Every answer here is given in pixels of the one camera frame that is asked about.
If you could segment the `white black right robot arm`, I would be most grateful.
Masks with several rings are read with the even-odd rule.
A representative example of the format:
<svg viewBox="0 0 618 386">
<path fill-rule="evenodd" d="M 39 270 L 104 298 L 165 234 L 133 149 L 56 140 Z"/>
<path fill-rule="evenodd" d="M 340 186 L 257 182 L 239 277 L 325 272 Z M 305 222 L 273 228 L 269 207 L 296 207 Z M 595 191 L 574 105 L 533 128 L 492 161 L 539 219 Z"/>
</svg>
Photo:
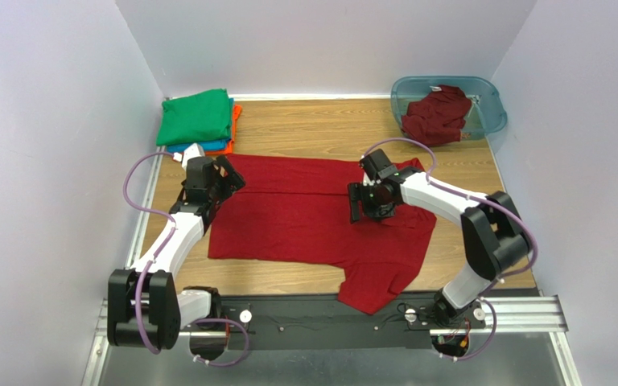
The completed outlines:
<svg viewBox="0 0 618 386">
<path fill-rule="evenodd" d="M 451 325 L 481 295 L 513 275 L 511 268 L 520 259 L 537 256 L 535 237 L 507 193 L 485 195 L 443 183 L 421 168 L 395 166 L 383 150 L 363 156 L 359 167 L 363 180 L 348 184 L 352 223 L 364 216 L 385 220 L 396 207 L 407 205 L 460 228 L 466 263 L 434 297 L 427 318 L 438 325 Z"/>
</svg>

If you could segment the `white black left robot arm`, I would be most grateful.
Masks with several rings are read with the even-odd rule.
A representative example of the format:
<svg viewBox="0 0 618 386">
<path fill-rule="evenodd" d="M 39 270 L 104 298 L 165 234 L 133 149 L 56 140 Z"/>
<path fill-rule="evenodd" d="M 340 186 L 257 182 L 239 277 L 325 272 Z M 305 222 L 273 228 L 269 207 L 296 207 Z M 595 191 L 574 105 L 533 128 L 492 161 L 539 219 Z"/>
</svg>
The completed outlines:
<svg viewBox="0 0 618 386">
<path fill-rule="evenodd" d="M 115 347 L 158 354 L 173 348 L 180 331 L 211 314 L 212 289 L 175 288 L 175 277 L 202 240 L 224 201 L 245 186 L 225 156 L 183 158 L 185 180 L 164 229 L 148 251 L 108 280 L 107 339 Z"/>
</svg>

